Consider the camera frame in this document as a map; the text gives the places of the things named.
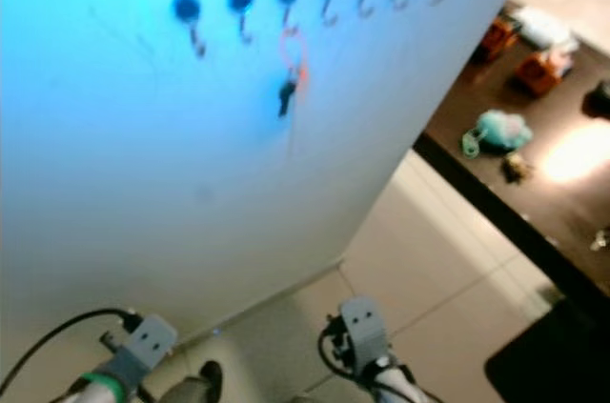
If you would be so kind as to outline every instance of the black mat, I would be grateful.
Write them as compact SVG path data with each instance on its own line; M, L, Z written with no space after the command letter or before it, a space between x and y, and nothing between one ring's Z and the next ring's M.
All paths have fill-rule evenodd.
M507 403L610 402L610 332L563 301L485 372Z

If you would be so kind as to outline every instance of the green band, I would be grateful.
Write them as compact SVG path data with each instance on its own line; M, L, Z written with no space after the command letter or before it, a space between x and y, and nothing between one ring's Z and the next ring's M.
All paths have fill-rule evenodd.
M114 395L116 403L123 403L125 401L125 391L123 390L123 386L121 386L121 383L113 377L99 373L84 373L81 377L89 382L95 382L106 387Z
M461 137L461 151L468 158L477 158L479 153L478 139L473 131L467 131Z

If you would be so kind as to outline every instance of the orange toy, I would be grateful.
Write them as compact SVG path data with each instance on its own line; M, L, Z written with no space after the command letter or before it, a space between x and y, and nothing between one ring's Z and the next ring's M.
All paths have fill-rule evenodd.
M519 22L507 16L496 17L478 44L474 58L484 62L496 59L519 39L519 27Z
M569 52L550 49L530 54L515 71L517 79L533 94L544 95L572 68Z

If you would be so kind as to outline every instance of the black cable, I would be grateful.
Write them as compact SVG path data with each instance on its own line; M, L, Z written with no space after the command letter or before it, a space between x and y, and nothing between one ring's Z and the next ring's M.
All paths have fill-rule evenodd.
M65 329L71 327L74 324L82 322L83 320L91 319L93 317L99 317L101 315L117 315L123 320L123 326L127 331L133 331L137 327L136 324L141 322L142 317L139 314L127 312L125 310L117 309L117 308L105 308L102 310L95 310L90 312L84 312L82 314L73 317L70 320L67 320L60 326L54 328L47 334L45 334L42 338L40 338L31 348L29 348L26 353L24 353L19 361L10 369L9 373L6 375L2 384L0 385L0 397L4 395L9 387L10 383L13 379L19 374L21 369L24 367L26 362L31 359L31 357L38 352L40 348L42 348L47 342L53 339L55 336L60 334Z
M397 396L398 398L402 398L407 403L415 403L413 401L413 399L409 398L404 393L396 390L392 386L388 386L387 384L383 384L381 382L376 382L376 381L363 382L360 379L358 379L354 374L347 373L345 370L341 370L328 358L328 356L324 352L324 338L325 337L326 337L325 332L322 332L319 335L319 337L317 338L317 353L319 354L320 358L322 359L322 362L324 362L324 365L326 365L326 367L331 372L333 372L334 374L336 374L339 377L342 377L343 379L347 379L348 381L352 381L352 382L356 383L357 385L367 389L369 392L371 392L374 389L377 389L377 390L385 391L387 393L391 393L391 394ZM434 395L433 393L427 392L425 389L421 389L421 390L427 396L429 396L430 398L433 398L437 403L443 403L443 401L440 398L438 398L436 395Z

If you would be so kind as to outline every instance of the teal plush toy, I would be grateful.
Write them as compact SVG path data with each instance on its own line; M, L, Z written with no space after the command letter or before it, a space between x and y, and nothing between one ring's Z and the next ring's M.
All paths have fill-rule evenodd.
M475 158L481 140L499 149L514 151L530 141L532 136L521 115L489 110L480 115L476 128L462 136L462 151L468 158Z

